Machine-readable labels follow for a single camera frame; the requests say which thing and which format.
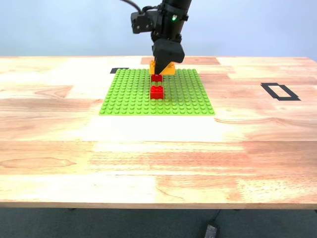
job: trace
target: lego baseplate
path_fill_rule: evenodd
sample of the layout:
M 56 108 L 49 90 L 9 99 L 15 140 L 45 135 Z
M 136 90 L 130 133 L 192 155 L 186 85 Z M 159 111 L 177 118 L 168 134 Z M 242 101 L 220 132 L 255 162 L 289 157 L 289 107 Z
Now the lego baseplate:
M 164 99 L 150 100 L 150 86 L 163 85 Z M 151 82 L 148 69 L 118 69 L 99 115 L 214 115 L 195 69 L 177 69 Z

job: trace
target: lego brick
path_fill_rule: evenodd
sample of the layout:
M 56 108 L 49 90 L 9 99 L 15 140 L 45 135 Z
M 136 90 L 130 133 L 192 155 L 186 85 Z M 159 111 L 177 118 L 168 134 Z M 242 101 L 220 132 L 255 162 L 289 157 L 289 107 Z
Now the lego brick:
M 164 87 L 164 99 L 150 99 L 150 86 Z M 214 111 L 198 73 L 177 69 L 152 82 L 148 69 L 119 69 L 114 76 L 99 115 L 206 115 Z
M 116 73 L 118 69 L 128 69 L 128 68 L 112 68 L 110 73 Z
M 152 74 L 151 82 L 163 82 L 163 76 L 161 74 Z
M 154 74 L 155 62 L 154 60 L 150 63 L 150 74 Z M 160 73 L 161 75 L 174 75 L 175 74 L 175 63 L 171 62 L 166 66 L 165 69 Z
M 164 89 L 162 86 L 151 86 L 150 99 L 164 99 Z

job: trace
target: wooden table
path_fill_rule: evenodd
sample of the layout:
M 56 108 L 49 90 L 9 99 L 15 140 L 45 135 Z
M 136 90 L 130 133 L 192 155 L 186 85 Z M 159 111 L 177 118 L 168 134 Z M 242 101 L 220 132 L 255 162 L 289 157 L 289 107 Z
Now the wooden table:
M 215 116 L 98 116 L 150 59 L 0 58 L 0 206 L 317 209 L 316 62 L 187 57 Z

